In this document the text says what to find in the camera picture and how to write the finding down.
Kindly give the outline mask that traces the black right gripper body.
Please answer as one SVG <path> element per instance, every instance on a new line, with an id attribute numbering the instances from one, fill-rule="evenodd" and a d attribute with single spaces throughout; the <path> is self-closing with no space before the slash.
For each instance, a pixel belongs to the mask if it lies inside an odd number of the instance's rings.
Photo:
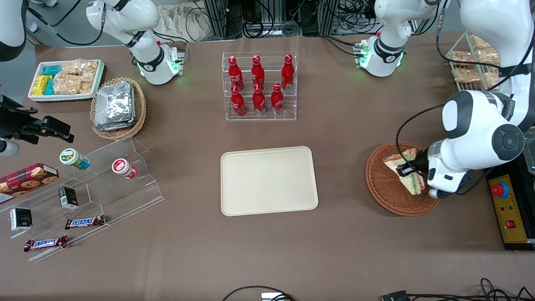
<path id="1" fill-rule="evenodd" d="M 38 109 L 24 107 L 5 95 L 1 96 L 0 106 L 0 133 L 2 135 L 13 135 L 21 131 L 40 131 L 35 124 L 39 120 L 32 116 L 38 112 Z"/>

